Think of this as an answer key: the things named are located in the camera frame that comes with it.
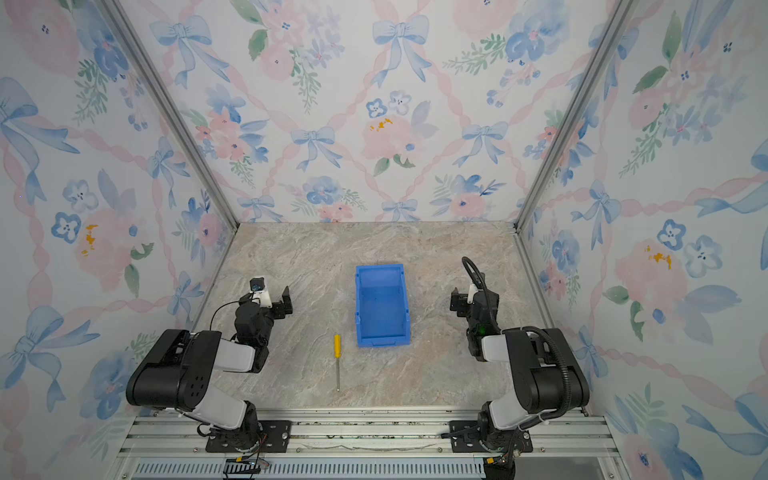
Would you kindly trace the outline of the yellow handled screwdriver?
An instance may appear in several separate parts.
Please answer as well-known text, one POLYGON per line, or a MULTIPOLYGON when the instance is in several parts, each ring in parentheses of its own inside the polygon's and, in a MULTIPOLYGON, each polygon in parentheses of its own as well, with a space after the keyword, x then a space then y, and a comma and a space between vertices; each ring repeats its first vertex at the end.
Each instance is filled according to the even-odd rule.
POLYGON ((335 359, 335 377, 336 377, 336 392, 340 392, 341 389, 341 357, 342 357, 342 339, 341 335, 334 335, 334 359, 335 359))

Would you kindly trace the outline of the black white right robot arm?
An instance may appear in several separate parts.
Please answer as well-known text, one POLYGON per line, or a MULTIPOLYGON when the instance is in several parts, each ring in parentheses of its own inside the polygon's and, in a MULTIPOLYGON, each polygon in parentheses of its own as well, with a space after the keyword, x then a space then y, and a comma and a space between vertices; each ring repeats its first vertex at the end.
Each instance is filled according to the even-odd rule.
POLYGON ((474 421, 451 421, 441 436, 455 453, 521 454, 533 450, 530 430, 585 407, 590 387, 564 334, 535 326, 503 330, 495 314, 499 296, 471 285, 453 290, 449 309, 467 320, 470 354, 509 367, 512 390, 486 402, 474 421))

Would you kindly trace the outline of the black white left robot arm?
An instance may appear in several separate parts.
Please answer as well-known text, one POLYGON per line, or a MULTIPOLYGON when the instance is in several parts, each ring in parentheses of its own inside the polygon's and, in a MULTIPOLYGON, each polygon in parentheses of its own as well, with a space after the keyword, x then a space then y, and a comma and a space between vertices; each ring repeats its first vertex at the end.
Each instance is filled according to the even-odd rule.
POLYGON ((230 340, 212 328, 164 331, 131 375, 126 399, 133 406, 170 409, 197 421, 208 453, 285 453, 292 422, 261 420, 252 402, 225 393, 212 384, 212 377, 217 371, 263 370, 275 322, 293 313, 290 290, 274 300, 265 279, 255 277, 250 291, 235 303, 230 340))

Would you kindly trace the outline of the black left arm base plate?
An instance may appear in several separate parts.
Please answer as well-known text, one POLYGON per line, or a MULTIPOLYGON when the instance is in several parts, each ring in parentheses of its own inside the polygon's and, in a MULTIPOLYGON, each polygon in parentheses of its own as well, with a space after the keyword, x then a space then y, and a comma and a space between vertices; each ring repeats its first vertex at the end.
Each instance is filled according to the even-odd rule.
POLYGON ((285 453, 293 424, 290 420, 257 420, 235 430, 212 428, 207 434, 207 453, 285 453))

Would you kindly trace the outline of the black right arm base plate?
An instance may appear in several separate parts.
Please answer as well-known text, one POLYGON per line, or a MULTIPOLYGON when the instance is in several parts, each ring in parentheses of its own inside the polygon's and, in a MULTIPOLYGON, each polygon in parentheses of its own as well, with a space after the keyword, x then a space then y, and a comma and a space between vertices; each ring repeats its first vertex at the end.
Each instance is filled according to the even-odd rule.
POLYGON ((495 430, 481 426, 478 420, 453 420, 448 431, 440 435, 450 441, 453 453, 489 453, 492 455, 531 453, 532 441, 527 432, 495 430))

